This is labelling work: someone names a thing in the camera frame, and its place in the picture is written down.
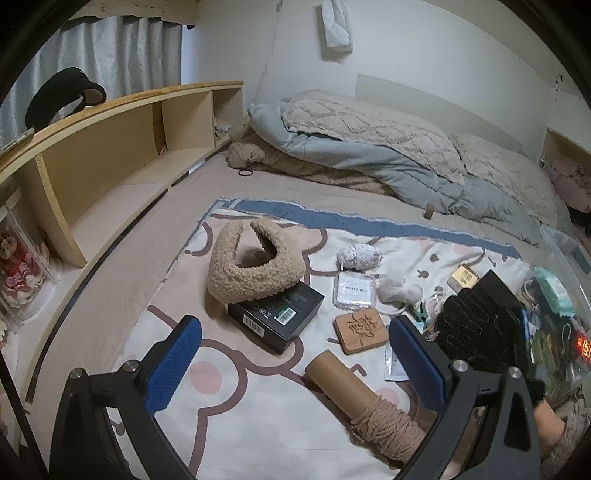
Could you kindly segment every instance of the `white wall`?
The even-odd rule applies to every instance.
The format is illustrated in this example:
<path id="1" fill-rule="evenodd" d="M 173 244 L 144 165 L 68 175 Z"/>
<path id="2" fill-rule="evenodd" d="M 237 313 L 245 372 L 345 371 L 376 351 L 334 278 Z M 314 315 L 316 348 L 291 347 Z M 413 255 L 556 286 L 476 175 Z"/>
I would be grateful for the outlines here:
<path id="1" fill-rule="evenodd" d="M 548 85 L 583 98 L 564 66 L 542 39 L 499 0 L 424 0 L 468 20 L 526 62 Z"/>
<path id="2" fill-rule="evenodd" d="M 348 0 L 355 50 L 338 56 L 322 47 L 319 4 L 283 1 L 256 101 L 312 88 L 353 96 L 364 73 L 460 105 L 521 141 L 530 157 L 541 151 L 550 87 L 478 27 L 420 0 Z M 276 0 L 202 0 L 200 22 L 184 39 L 194 49 L 187 79 L 242 79 L 249 105 L 271 55 L 276 8 Z"/>
<path id="3" fill-rule="evenodd" d="M 548 127 L 591 151 L 591 111 L 584 100 L 553 92 Z"/>

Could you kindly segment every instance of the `barcode label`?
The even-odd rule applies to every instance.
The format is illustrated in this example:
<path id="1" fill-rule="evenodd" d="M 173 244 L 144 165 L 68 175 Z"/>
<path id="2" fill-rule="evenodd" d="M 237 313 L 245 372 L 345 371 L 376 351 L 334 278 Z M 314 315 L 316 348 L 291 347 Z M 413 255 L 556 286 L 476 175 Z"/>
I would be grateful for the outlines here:
<path id="1" fill-rule="evenodd" d="M 281 314 L 275 317 L 280 324 L 286 325 L 293 317 L 296 316 L 296 312 L 289 307 L 286 307 Z"/>
<path id="2" fill-rule="evenodd" d="M 255 332 L 261 338 L 263 338 L 265 336 L 265 329 L 263 327 L 261 327 L 260 325 L 256 324 L 255 322 L 253 322 L 246 315 L 244 316 L 244 318 L 242 319 L 242 321 L 244 322 L 244 325 L 246 325 L 247 327 L 249 327 L 250 330 L 252 330 L 253 332 Z"/>

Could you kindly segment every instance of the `black box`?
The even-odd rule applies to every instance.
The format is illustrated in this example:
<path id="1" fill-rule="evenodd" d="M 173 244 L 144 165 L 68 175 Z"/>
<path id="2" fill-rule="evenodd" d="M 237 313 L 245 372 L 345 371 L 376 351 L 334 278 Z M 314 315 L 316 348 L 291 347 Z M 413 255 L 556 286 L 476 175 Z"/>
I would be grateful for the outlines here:
<path id="1" fill-rule="evenodd" d="M 255 332 L 277 353 L 308 325 L 318 312 L 324 295 L 298 282 L 277 295 L 228 305 L 228 314 Z"/>

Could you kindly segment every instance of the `transparent container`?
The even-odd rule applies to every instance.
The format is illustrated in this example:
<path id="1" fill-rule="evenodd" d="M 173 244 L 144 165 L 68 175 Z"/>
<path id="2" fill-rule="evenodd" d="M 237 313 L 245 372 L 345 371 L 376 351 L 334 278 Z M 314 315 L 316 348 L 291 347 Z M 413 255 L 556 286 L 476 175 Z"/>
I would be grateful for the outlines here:
<path id="1" fill-rule="evenodd" d="M 553 312 L 537 279 L 528 280 L 522 295 L 530 303 L 531 357 L 535 374 L 546 385 L 552 406 L 583 383 L 591 371 L 591 258 L 565 233 L 546 225 L 534 266 L 551 271 L 567 290 L 574 316 Z"/>
<path id="2" fill-rule="evenodd" d="M 341 310 L 375 307 L 375 277 L 351 271 L 339 272 L 335 277 L 333 304 Z"/>
<path id="3" fill-rule="evenodd" d="M 55 292 L 61 262 L 50 255 L 20 188 L 3 185 L 0 197 L 0 317 L 16 332 Z"/>

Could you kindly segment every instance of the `wooden coaster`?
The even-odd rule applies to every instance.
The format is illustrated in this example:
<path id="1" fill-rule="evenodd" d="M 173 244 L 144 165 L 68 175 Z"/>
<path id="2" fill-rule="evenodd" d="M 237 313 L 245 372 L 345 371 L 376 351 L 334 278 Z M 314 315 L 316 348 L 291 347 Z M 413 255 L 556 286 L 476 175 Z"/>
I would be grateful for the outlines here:
<path id="1" fill-rule="evenodd" d="M 335 318 L 335 330 L 347 355 L 381 346 L 388 341 L 388 331 L 376 309 L 339 315 Z"/>

